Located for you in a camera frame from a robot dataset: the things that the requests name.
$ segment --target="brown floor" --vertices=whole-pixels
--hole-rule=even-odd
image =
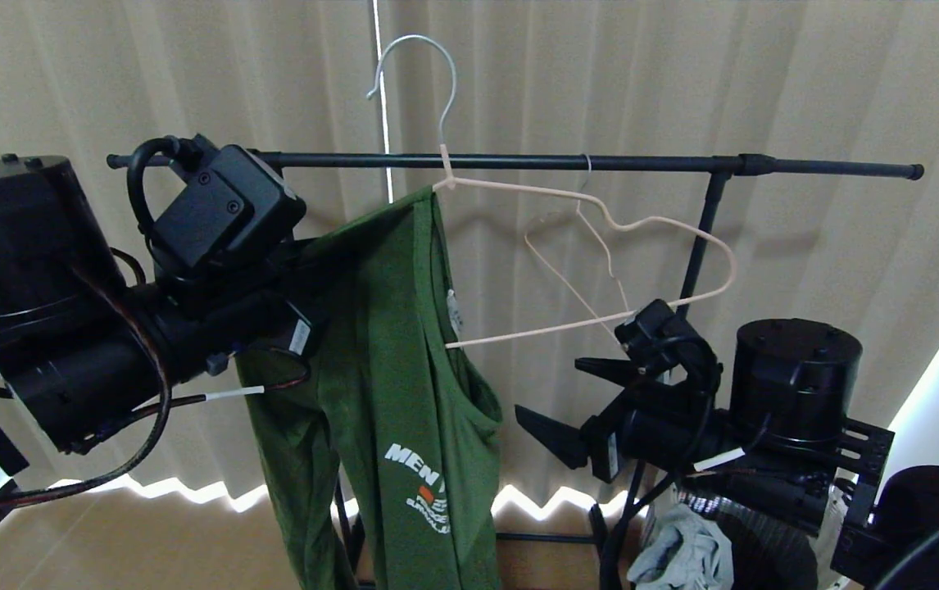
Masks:
[[[519,533],[589,530],[585,513],[571,506],[545,523],[515,508],[503,511],[497,522],[500,529]],[[597,554],[590,546],[499,542],[499,554],[506,588],[597,586]],[[367,554],[358,574],[371,578]],[[234,590],[298,585],[268,501],[238,513],[226,500],[198,505],[178,494],[147,500],[115,490],[9,515],[0,525],[0,588]]]

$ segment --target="curtain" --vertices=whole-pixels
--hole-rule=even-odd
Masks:
[[[386,65],[387,110],[365,100],[381,46],[428,34],[458,66],[447,122],[453,152],[676,154],[764,152],[815,160],[922,163],[925,178],[770,175],[732,179],[714,233],[740,265],[724,295],[689,319],[731,366],[735,332],[758,318],[806,317],[853,333],[864,355],[852,417],[888,424],[939,344],[939,3],[891,2],[0,2],[0,153],[65,154],[106,238],[148,266],[107,153],[146,138],[203,132],[263,150],[436,151],[447,64],[424,44]],[[628,223],[694,224],[705,175],[466,172],[586,191]],[[398,197],[439,179],[392,171]],[[381,170],[289,170],[309,204],[300,238],[386,204]],[[159,212],[180,188],[147,173]],[[574,204],[460,188],[442,204],[457,297],[474,338],[585,319],[581,303],[523,243],[534,243],[602,315],[622,311],[604,252]],[[538,217],[556,211],[545,220]],[[631,307],[676,298],[691,236],[612,234],[613,271]],[[710,249],[698,291],[724,281]],[[577,374],[578,356],[622,354],[603,329],[467,348],[503,398],[503,481],[538,504],[567,485],[612,490],[569,471],[512,419],[521,403],[582,423],[617,393]],[[725,373],[725,382],[731,375]],[[199,378],[182,393],[236,385]],[[728,385],[720,404],[727,403]],[[86,478],[131,455],[148,425],[86,458],[58,456],[12,402],[0,421],[34,464],[26,486]],[[261,485],[240,400],[179,408],[139,482],[223,481],[231,497]]]

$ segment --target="crumpled cloth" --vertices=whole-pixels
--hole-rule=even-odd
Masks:
[[[637,590],[732,589],[732,542],[716,523],[678,504],[655,526],[655,540],[626,574]]]

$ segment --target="clothes rack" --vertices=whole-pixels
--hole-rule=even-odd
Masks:
[[[283,168],[417,168],[441,169],[443,163],[438,153],[305,153],[282,151],[257,151],[263,163],[280,172]],[[125,168],[129,157],[111,154],[107,157],[110,168]],[[153,157],[149,166],[167,166],[166,157]],[[458,153],[451,154],[451,168],[476,170],[594,170],[626,172],[696,172],[709,173],[702,202],[702,213],[698,228],[706,233],[713,230],[717,209],[724,195],[724,187],[734,176],[761,176],[783,173],[784,175],[844,175],[877,176],[887,179],[916,180],[925,175],[920,164],[877,164],[867,161],[821,161],[781,160],[761,153],[743,153],[739,156],[712,157],[651,157],[651,156],[593,156],[589,161],[585,154],[495,154]],[[684,271],[680,297],[690,297],[702,269],[706,252],[706,240],[695,238],[689,262]],[[677,313],[684,317],[689,306],[681,306]],[[350,564],[356,571],[364,546],[364,524],[360,519],[350,522],[346,512],[345,497],[341,484],[335,486],[335,504],[338,507],[339,526]],[[570,544],[593,545],[598,554],[607,540],[608,529],[600,505],[590,507],[591,534],[540,534],[499,533],[499,541],[570,542]],[[361,588],[374,588],[374,583],[361,583]]]

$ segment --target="fabric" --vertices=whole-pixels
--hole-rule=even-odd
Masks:
[[[655,541],[626,574],[637,590],[731,590],[732,543],[716,524],[679,504],[656,526]]]
[[[248,399],[270,499],[302,586],[356,588],[331,524],[339,461],[364,519],[379,588],[499,588],[492,500],[501,411],[453,341],[440,208],[424,189],[317,239],[338,273],[313,377]],[[300,374],[249,352],[245,384]]]

